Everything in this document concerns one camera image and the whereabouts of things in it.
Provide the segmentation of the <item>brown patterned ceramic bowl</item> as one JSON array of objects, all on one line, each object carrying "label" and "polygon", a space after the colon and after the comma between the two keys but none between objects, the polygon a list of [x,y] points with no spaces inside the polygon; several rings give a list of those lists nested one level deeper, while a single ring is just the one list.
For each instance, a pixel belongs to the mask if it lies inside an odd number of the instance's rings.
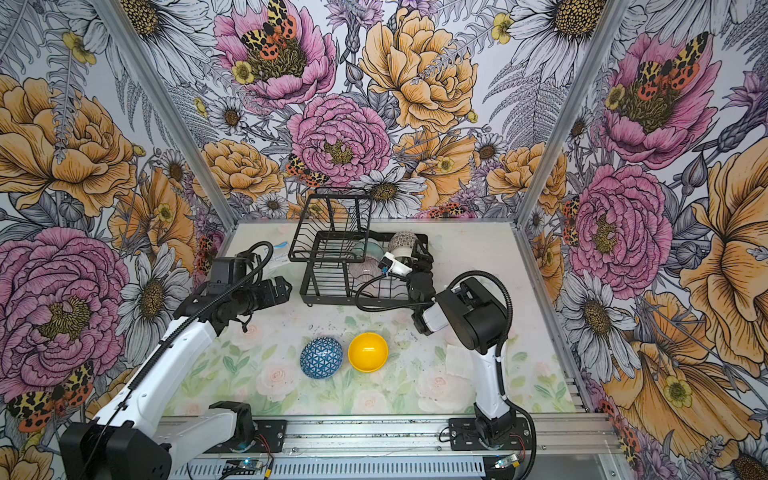
[{"label": "brown patterned ceramic bowl", "polygon": [[387,251],[395,258],[411,257],[417,242],[418,237],[414,232],[400,231],[395,233],[388,241]]}]

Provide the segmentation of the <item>mint green ceramic bowl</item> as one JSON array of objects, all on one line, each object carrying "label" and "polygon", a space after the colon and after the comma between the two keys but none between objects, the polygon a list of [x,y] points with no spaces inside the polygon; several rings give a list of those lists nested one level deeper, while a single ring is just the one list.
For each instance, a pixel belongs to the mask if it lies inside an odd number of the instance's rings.
[{"label": "mint green ceramic bowl", "polygon": [[361,239],[356,241],[350,251],[351,259],[360,262],[363,262],[368,258],[379,261],[383,258],[384,253],[385,250],[381,244],[373,239]]}]

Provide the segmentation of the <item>yellow bowl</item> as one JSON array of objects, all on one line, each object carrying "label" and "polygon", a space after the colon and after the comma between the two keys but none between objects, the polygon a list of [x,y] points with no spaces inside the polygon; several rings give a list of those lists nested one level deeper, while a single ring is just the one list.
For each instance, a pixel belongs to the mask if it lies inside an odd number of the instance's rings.
[{"label": "yellow bowl", "polygon": [[373,373],[387,363],[389,346],[387,341],[377,333],[361,333],[349,344],[347,357],[355,370]]}]

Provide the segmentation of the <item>blue geometric patterned bowl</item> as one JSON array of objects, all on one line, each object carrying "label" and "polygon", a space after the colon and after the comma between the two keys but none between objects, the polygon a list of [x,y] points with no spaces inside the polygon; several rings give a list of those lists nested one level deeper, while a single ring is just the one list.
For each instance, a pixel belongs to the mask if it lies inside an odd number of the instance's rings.
[{"label": "blue geometric patterned bowl", "polygon": [[308,378],[324,380],[334,376],[341,369],[343,359],[343,347],[338,340],[319,337],[303,348],[299,364]]}]

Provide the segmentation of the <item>cream white bowl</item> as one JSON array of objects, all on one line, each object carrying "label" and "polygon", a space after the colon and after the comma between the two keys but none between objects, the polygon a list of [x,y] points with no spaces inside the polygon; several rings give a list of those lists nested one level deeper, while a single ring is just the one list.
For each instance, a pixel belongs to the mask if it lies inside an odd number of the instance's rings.
[{"label": "cream white bowl", "polygon": [[412,250],[406,247],[388,250],[386,256],[407,267],[411,267],[413,264]]}]

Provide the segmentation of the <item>pink striped ceramic bowl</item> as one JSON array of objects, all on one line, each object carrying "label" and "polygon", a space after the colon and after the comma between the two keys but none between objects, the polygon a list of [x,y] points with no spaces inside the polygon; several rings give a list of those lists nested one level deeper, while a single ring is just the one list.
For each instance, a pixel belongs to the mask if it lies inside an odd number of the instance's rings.
[{"label": "pink striped ceramic bowl", "polygon": [[348,270],[355,290],[382,274],[379,260],[372,257],[366,257],[363,262],[350,263]]}]

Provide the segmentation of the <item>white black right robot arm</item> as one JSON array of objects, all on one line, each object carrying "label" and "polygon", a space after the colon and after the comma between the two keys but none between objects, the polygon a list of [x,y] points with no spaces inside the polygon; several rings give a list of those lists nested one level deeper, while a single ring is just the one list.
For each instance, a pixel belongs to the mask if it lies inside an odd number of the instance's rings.
[{"label": "white black right robot arm", "polygon": [[379,261],[382,279],[405,282],[417,331],[425,336],[451,328],[471,352],[475,425],[485,445],[497,445],[517,424],[517,410],[506,394],[502,357],[513,321],[513,304],[504,284],[483,270],[458,274],[441,291],[434,288],[429,256],[402,262],[387,252]]}]

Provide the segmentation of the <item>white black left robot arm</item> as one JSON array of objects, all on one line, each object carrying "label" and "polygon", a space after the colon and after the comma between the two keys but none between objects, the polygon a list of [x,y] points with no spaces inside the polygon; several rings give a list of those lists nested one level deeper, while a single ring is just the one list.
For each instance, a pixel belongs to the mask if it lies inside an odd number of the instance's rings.
[{"label": "white black left robot arm", "polygon": [[213,447],[236,451],[257,440],[251,407],[218,401],[201,414],[161,429],[163,413],[198,358],[230,323],[286,303],[292,286],[262,275],[267,261],[245,253],[226,257],[190,295],[150,356],[107,405],[69,426],[59,442],[69,479],[167,479]]}]

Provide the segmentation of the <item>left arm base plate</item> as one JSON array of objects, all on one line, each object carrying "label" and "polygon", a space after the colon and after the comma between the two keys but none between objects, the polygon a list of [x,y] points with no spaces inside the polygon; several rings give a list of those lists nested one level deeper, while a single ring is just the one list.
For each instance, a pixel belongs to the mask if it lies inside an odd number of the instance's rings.
[{"label": "left arm base plate", "polygon": [[246,443],[230,440],[206,450],[206,454],[261,454],[281,453],[286,440],[286,420],[260,419],[254,420],[255,436]]}]

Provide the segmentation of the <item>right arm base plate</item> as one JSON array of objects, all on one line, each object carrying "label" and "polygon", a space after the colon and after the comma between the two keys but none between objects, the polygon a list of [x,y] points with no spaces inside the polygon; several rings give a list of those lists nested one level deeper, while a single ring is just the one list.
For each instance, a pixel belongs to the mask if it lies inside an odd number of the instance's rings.
[{"label": "right arm base plate", "polygon": [[481,439],[474,418],[449,418],[447,426],[452,451],[530,451],[534,445],[529,422],[521,417],[510,432],[502,434],[499,439],[490,443]]}]

